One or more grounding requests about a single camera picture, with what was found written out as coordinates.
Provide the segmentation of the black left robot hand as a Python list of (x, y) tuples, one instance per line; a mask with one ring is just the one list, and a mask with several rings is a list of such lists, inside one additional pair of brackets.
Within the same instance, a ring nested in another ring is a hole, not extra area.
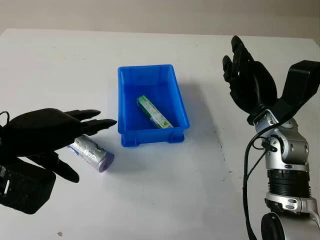
[(114, 126), (114, 119), (95, 119), (96, 109), (61, 111), (44, 108), (21, 114), (0, 128), (0, 155), (26, 157), (60, 177), (78, 183), (80, 177), (60, 160), (57, 150), (82, 135), (92, 136)]

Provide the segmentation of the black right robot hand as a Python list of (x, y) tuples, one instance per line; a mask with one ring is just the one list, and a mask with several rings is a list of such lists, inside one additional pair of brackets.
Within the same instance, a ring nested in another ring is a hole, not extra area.
[(266, 67), (254, 60), (237, 35), (231, 39), (231, 48), (233, 58), (226, 55), (222, 59), (223, 78), (229, 83), (231, 98), (249, 114), (250, 122), (276, 103), (277, 87)]

